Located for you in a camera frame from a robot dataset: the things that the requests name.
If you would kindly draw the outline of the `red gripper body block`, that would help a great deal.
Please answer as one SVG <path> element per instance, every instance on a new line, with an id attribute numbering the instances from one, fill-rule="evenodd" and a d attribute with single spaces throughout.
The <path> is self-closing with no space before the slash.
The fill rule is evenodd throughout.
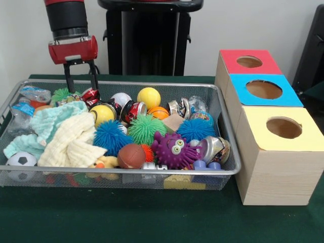
<path id="1" fill-rule="evenodd" d="M 90 61 L 98 56 L 98 44 L 94 35 L 53 40 L 48 49 L 55 64 L 66 64 L 72 60 Z"/>

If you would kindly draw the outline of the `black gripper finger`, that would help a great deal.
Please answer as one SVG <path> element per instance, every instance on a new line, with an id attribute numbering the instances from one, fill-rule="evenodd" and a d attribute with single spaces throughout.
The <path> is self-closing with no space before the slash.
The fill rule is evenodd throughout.
<path id="1" fill-rule="evenodd" d="M 97 68 L 94 62 L 88 62 L 89 68 L 90 68 L 90 76 L 91 76 L 91 90 L 93 97 L 96 99 L 100 98 L 100 93 L 99 93 L 99 85 L 98 85 L 98 80 L 97 80 Z"/>
<path id="2" fill-rule="evenodd" d="M 74 81 L 70 75 L 70 65 L 66 63 L 63 64 L 63 67 L 68 90 L 70 93 L 74 93 Z"/>

